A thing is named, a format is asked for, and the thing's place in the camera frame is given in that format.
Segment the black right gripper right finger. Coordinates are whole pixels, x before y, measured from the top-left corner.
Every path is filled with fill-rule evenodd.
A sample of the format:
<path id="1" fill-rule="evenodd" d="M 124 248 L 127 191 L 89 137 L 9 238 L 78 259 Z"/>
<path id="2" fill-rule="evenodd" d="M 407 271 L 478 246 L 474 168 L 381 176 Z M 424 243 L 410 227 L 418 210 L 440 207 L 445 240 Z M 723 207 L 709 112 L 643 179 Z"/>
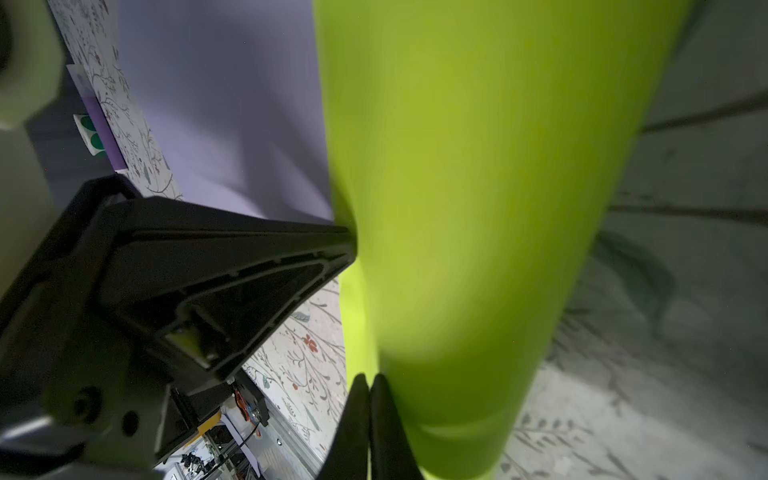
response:
<path id="1" fill-rule="evenodd" d="M 376 375 L 370 390 L 369 440 L 372 479 L 423 480 L 383 374 Z"/>

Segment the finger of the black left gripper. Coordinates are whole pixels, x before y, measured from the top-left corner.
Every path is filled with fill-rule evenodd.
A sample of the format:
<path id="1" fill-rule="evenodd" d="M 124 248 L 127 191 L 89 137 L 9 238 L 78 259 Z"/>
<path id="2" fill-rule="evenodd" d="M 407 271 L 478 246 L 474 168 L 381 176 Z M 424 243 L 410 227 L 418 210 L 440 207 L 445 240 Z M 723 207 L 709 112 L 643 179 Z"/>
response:
<path id="1" fill-rule="evenodd" d="M 350 266 L 343 227 L 87 182 L 1 301 L 1 470 L 152 474 Z"/>

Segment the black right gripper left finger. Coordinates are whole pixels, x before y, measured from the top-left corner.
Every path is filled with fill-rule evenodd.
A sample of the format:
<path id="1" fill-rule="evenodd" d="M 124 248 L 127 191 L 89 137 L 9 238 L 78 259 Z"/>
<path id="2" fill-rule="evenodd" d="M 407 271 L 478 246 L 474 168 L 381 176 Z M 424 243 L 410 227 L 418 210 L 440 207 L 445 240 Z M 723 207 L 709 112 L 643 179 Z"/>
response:
<path id="1" fill-rule="evenodd" d="M 338 428 L 317 480 L 368 478 L 370 390 L 364 374 L 349 389 Z"/>

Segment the lime green paper sheet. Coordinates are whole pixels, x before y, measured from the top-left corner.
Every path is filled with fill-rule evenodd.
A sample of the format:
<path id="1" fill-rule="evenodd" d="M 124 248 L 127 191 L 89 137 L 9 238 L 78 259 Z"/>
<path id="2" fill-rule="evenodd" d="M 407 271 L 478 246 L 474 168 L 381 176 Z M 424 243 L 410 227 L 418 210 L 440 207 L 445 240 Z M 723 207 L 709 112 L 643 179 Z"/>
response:
<path id="1" fill-rule="evenodd" d="M 687 1 L 317 1 L 347 370 L 421 470 L 490 477 Z"/>

